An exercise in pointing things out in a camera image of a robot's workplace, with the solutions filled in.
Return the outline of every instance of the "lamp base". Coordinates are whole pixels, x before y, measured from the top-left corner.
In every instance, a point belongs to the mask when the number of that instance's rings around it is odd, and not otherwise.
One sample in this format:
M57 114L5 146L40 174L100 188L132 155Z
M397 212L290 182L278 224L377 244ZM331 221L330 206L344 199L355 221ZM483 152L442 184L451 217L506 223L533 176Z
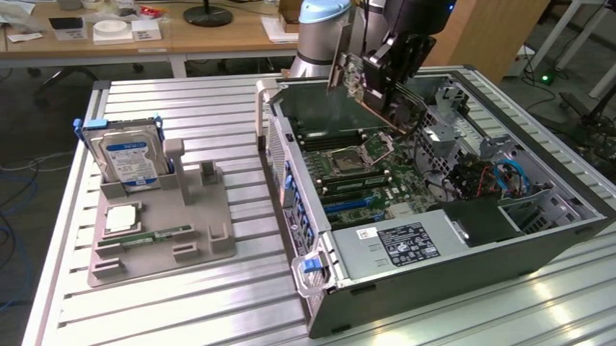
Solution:
M211 6L209 14L204 7L196 6L184 11L184 20L199 27L220 27L232 21L232 13L220 7Z

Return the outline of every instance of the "slotted aluminum surface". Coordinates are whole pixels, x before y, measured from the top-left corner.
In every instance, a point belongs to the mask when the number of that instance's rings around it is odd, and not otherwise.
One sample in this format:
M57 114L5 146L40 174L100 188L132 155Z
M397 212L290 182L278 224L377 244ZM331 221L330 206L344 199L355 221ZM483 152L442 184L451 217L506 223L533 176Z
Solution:
M614 206L613 185L483 77L457 69ZM22 344L613 345L613 227L532 275L332 337L306 337L252 133L255 83L275 76L120 81L109 90L93 91L88 117L123 119L157 113L165 136L185 140L187 168L200 160L216 160L224 171L238 255L89 288L99 170L80 145ZM477 104L470 103L470 109L470 117L489 134L502 131Z

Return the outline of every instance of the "desk leg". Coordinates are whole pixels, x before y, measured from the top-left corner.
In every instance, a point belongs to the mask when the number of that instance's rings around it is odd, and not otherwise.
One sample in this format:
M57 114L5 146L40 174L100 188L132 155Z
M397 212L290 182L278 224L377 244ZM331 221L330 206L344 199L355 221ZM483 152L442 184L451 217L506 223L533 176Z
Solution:
M173 71L173 78L185 78L185 55L177 54L169 56L171 70Z
M616 64L609 69L604 78L598 81L596 87L592 89L588 96L590 96L593 99L598 99L605 93L605 89L612 85L612 83L616 83Z
M608 14L610 10L602 8L598 13L594 15L594 18L588 22L586 27L584 28L584 31L580 33L580 36L577 36L577 39L573 41L573 44L570 45L569 49L566 50L565 55L558 61L558 65L556 65L556 69L562 70L566 66L566 64L570 61L570 58L576 55L581 45L588 39L588 36L593 33L594 29L597 28L597 25L602 18L605 17L605 14Z
M530 61L530 66L533 70L537 68L538 64L541 63L541 60L544 59L545 54L548 53L552 45L554 44L556 39L562 33L562 30L565 29L566 24L573 18L573 15L576 14L577 9L580 9L580 5L581 5L580 1L573 0L572 4L569 5L569 8L566 9L565 14L560 18L558 23L556 23L554 29L549 33L549 36L545 39L545 42L542 43L541 48L538 49L538 52Z

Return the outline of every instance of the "power supply label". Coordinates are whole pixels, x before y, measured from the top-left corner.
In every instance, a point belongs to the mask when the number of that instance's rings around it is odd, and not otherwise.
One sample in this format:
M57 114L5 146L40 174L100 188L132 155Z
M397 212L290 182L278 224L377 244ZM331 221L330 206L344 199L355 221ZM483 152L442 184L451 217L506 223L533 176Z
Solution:
M378 237L397 267L441 255L419 222L378 231Z

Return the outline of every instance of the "hard drive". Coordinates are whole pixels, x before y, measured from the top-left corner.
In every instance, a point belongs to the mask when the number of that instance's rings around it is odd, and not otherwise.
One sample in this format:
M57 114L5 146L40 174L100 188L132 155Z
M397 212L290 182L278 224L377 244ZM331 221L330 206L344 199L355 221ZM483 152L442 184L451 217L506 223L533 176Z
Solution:
M163 153L161 120L91 120L75 132L84 141L101 170L105 182L120 182L127 192L160 187L157 177L168 174L169 162Z

